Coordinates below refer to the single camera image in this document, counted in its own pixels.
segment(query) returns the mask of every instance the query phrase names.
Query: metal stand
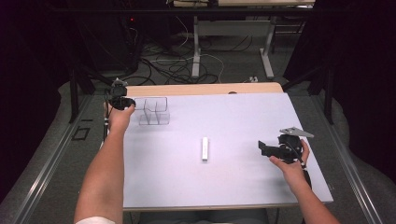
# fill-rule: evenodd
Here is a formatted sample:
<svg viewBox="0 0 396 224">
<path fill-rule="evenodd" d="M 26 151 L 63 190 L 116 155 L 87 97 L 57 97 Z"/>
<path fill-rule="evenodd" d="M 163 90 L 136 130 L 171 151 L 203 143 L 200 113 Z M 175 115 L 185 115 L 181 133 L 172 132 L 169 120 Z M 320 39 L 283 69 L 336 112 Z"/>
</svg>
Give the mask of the metal stand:
<svg viewBox="0 0 396 224">
<path fill-rule="evenodd" d="M 201 49 L 199 48 L 199 35 L 255 35 L 266 36 L 264 48 L 260 49 L 262 64 L 264 65 L 267 78 L 274 78 L 274 73 L 268 58 L 271 48 L 272 37 L 276 27 L 276 17 L 270 21 L 198 21 L 194 17 L 194 63 L 192 65 L 192 77 L 199 76 L 199 62 Z"/>
</svg>

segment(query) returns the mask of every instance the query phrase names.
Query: table leg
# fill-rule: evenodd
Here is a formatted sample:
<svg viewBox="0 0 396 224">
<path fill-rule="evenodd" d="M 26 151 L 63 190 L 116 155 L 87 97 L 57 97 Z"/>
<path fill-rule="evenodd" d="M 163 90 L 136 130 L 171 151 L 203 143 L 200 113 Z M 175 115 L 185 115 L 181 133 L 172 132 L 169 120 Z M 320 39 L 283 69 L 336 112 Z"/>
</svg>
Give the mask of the table leg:
<svg viewBox="0 0 396 224">
<path fill-rule="evenodd" d="M 194 60 L 192 64 L 192 77 L 199 76 L 200 60 L 201 60 L 201 50 L 199 48 L 198 18 L 194 16 Z"/>
<path fill-rule="evenodd" d="M 273 79 L 274 73 L 271 67 L 270 59 L 268 58 L 268 52 L 271 48 L 271 41 L 274 36 L 274 30 L 276 26 L 276 17 L 271 18 L 270 27 L 268 28 L 267 37 L 265 39 L 264 49 L 260 49 L 260 54 L 262 56 L 262 64 L 264 65 L 265 75 L 267 78 Z"/>
</svg>

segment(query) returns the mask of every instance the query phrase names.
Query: wrist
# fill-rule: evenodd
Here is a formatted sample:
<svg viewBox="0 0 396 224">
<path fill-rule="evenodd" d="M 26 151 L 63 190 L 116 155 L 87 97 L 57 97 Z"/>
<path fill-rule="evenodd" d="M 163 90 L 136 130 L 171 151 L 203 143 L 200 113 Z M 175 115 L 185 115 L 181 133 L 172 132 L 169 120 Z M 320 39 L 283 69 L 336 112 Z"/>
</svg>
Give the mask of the wrist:
<svg viewBox="0 0 396 224">
<path fill-rule="evenodd" d="M 108 134 L 109 134 L 109 135 L 121 135 L 121 136 L 124 136 L 124 135 L 125 135 L 125 132 L 126 132 L 125 129 L 114 128 L 114 127 L 112 127 L 112 128 L 108 131 Z"/>
<path fill-rule="evenodd" d="M 291 192 L 297 196 L 297 194 L 312 191 L 306 181 L 300 181 L 298 184 L 290 185 Z"/>
</svg>

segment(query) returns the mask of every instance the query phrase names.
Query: transparent box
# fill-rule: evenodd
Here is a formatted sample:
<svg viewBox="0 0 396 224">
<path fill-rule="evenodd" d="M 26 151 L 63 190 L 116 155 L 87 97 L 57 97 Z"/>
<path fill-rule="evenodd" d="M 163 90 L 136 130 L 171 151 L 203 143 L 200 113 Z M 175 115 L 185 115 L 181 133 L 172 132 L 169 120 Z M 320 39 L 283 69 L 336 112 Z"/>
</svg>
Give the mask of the transparent box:
<svg viewBox="0 0 396 224">
<path fill-rule="evenodd" d="M 170 114 L 168 99 L 166 97 L 136 98 L 135 110 L 142 110 L 140 125 L 166 125 L 169 124 Z"/>
</svg>

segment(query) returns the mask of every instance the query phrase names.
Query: forearm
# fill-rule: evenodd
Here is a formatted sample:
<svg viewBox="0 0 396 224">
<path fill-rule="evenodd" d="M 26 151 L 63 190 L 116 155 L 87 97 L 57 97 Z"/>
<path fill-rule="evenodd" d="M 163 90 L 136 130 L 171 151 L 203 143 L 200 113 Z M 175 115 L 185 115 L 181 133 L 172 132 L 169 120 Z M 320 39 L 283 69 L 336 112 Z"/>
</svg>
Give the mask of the forearm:
<svg viewBox="0 0 396 224">
<path fill-rule="evenodd" d="M 102 216 L 121 223 L 123 136 L 123 131 L 111 131 L 93 159 L 80 191 L 75 221 L 85 217 Z"/>
<path fill-rule="evenodd" d="M 307 184 L 293 192 L 299 202 L 305 223 L 339 223 Z"/>
</svg>

